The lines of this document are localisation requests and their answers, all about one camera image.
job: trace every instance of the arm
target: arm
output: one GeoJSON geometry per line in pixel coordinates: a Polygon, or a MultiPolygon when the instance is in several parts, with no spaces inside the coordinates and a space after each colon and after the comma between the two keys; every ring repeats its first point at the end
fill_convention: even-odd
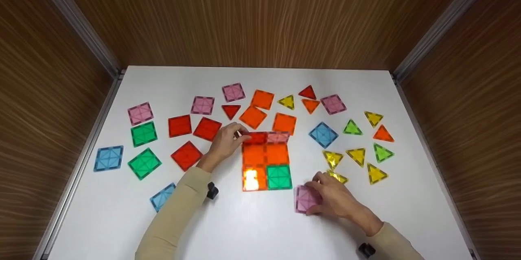
{"type": "Polygon", "coordinates": [[[234,139],[233,134],[237,130],[246,132],[246,128],[238,123],[220,129],[208,153],[203,155],[196,167],[188,169],[183,175],[141,239],[136,260],[173,259],[184,228],[206,198],[212,171],[250,138],[243,135],[234,139]]]}
{"type": "Polygon", "coordinates": [[[327,173],[318,172],[306,186],[317,190],[323,199],[322,205],[312,206],[307,215],[323,214],[352,221],[368,236],[378,259],[423,259],[392,225],[383,223],[369,208],[359,203],[346,186],[327,173]]]}

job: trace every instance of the beige sleeve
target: beige sleeve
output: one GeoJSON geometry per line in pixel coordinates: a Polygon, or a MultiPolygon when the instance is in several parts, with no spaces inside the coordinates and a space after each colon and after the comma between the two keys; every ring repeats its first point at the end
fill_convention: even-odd
{"type": "Polygon", "coordinates": [[[368,242],[376,250],[374,260],[423,260],[422,255],[411,246],[411,242],[390,223],[383,223],[380,231],[370,236],[368,242]]]}
{"type": "Polygon", "coordinates": [[[199,208],[210,183],[210,173],[192,167],[154,217],[139,243],[136,260],[172,260],[184,228],[199,208]]]}

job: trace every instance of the orange square tile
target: orange square tile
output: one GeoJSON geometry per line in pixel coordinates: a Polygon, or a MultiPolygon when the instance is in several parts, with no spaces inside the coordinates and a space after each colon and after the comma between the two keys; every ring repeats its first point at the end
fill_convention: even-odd
{"type": "Polygon", "coordinates": [[[268,190],[266,184],[266,167],[263,165],[246,165],[242,168],[242,190],[268,190]]]}
{"type": "Polygon", "coordinates": [[[266,155],[264,144],[243,144],[242,145],[242,165],[264,165],[266,155]]]}
{"type": "Polygon", "coordinates": [[[290,132],[290,135],[293,135],[293,132],[295,131],[295,125],[296,117],[277,112],[277,114],[275,115],[275,121],[273,122],[272,130],[280,132],[290,132]]]}
{"type": "Polygon", "coordinates": [[[274,97],[275,95],[273,93],[257,89],[255,93],[253,93],[251,105],[269,110],[274,97]]]}
{"type": "Polygon", "coordinates": [[[266,116],[268,115],[259,108],[250,106],[242,113],[239,120],[256,130],[266,116]]]}
{"type": "Polygon", "coordinates": [[[289,164],[290,155],[287,144],[268,144],[266,145],[266,163],[268,165],[289,164]]]}

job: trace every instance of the green square tile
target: green square tile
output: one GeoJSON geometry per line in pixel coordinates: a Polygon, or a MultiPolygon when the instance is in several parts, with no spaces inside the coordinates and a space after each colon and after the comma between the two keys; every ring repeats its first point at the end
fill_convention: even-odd
{"type": "Polygon", "coordinates": [[[289,165],[268,165],[266,173],[268,176],[268,190],[281,190],[293,187],[289,165]]]}
{"type": "Polygon", "coordinates": [[[150,148],[145,149],[129,161],[130,169],[138,176],[140,181],[154,171],[154,169],[157,169],[161,164],[159,158],[152,152],[152,150],[150,150],[150,148]]]}
{"type": "Polygon", "coordinates": [[[156,141],[158,139],[154,122],[138,125],[130,129],[130,132],[132,133],[132,142],[134,142],[134,147],[145,145],[148,142],[156,141]]]}

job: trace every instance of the black clamp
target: black clamp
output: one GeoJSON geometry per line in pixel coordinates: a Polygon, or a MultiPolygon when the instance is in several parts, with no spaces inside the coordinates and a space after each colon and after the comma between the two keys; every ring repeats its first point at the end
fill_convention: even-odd
{"type": "Polygon", "coordinates": [[[376,250],[369,245],[368,243],[363,243],[359,247],[359,252],[366,258],[369,259],[372,255],[376,253],[376,250]]]}
{"type": "Polygon", "coordinates": [[[206,197],[213,200],[217,194],[219,194],[219,189],[215,186],[214,182],[208,183],[208,193],[206,197]]]}

